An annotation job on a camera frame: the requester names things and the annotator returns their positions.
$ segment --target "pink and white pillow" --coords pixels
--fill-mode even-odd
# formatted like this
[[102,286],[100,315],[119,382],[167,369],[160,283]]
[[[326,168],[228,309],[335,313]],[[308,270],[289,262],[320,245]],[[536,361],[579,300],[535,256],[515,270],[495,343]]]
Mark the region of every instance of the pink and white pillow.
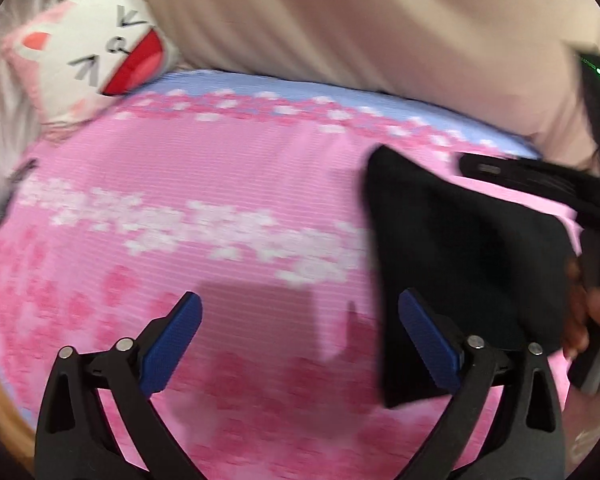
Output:
[[3,56],[60,141],[121,95],[176,66],[146,0],[65,0],[9,34]]

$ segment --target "pink bed sheet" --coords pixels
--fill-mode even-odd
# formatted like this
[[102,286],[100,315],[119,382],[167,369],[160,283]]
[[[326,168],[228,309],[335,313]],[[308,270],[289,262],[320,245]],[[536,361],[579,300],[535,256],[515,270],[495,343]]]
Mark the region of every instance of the pink bed sheet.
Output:
[[[138,94],[64,145],[27,154],[40,168],[0,230],[0,378],[34,424],[61,346],[107,349],[192,290],[202,326],[153,400],[204,474],[391,479],[448,399],[378,403],[358,197],[370,152],[390,144],[452,182],[560,216],[574,234],[570,211],[455,176],[455,151],[494,152],[457,132],[324,96],[232,94]],[[257,114],[239,110],[246,99]],[[566,363],[551,362],[564,399]],[[113,427],[138,462],[119,419]]]

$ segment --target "blue gripper pad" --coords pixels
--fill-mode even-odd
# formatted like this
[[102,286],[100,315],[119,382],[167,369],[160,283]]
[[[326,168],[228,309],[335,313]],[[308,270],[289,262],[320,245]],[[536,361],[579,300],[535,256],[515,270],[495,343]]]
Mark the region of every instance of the blue gripper pad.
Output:
[[191,294],[142,360],[140,390],[145,397],[163,391],[202,323],[202,300]]
[[456,393],[461,384],[460,356],[408,290],[398,299],[398,314],[436,386]]

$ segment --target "black fabric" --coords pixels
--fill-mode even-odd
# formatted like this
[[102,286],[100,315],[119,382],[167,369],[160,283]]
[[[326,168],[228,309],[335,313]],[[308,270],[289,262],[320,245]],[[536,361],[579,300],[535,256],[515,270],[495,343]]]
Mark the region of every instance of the black fabric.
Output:
[[444,394],[398,319],[406,288],[492,346],[560,347],[573,248],[557,218],[450,184],[385,146],[369,158],[363,199],[379,263],[387,407]]

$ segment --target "metal screw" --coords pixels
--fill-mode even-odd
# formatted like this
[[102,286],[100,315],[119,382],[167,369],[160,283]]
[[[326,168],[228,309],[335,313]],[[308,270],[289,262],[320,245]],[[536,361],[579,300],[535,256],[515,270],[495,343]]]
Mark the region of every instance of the metal screw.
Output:
[[116,343],[116,350],[119,352],[126,352],[127,350],[131,350],[131,347],[134,345],[134,340],[130,337],[125,337]]
[[529,351],[533,354],[533,355],[542,355],[542,347],[538,344],[538,343],[531,343],[529,345]]
[[70,346],[63,346],[58,352],[58,357],[61,359],[68,359],[74,353],[74,349]]
[[466,341],[469,343],[471,348],[475,348],[476,350],[484,348],[484,339],[482,339],[479,335],[471,335]]

